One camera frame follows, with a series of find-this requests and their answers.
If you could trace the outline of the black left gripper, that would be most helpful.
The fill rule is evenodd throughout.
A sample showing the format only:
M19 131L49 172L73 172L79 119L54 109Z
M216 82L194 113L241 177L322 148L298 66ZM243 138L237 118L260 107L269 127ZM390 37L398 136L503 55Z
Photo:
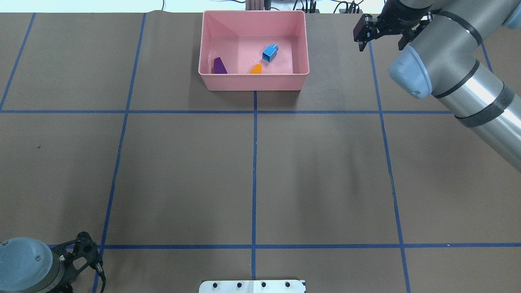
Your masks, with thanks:
M87 267L96 271L97 276L102 280L100 292L105 292L106 276L103 259L97 243L88 232L78 233L76 239L56 245L51 248L51 251L58 256L60 264L63 265L63 276L58 278L59 282L51 290L52 293L72 293L71 282Z

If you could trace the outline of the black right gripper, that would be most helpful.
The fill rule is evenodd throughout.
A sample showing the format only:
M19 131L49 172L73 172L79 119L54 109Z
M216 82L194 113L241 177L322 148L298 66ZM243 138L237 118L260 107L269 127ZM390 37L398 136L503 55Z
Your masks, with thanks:
M398 50L402 51L415 39L415 28L431 6L431 0L387 0L378 16L361 15L353 29L353 40L358 44L359 51L363 51L372 40L387 35L402 35L398 42Z

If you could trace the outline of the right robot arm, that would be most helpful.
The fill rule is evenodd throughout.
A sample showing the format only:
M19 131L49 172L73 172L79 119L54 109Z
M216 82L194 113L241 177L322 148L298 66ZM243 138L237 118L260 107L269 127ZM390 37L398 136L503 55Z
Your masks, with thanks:
M363 14L353 39L401 35L389 75L411 96L433 95L465 127L520 169L520 96L473 56L501 26L520 27L519 0L388 0Z

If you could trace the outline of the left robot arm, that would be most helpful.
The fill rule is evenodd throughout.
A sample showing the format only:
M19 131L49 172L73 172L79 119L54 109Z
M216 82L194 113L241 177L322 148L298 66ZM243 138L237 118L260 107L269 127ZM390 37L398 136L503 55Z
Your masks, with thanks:
M29 237L11 238L0 247L2 293L72 293L72 281L87 267L102 280L106 275L98 245L88 232L54 248Z

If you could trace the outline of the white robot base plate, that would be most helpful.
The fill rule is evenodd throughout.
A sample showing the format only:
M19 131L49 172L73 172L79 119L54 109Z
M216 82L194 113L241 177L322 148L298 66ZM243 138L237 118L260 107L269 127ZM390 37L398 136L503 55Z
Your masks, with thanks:
M303 280L208 280L199 293L305 293Z

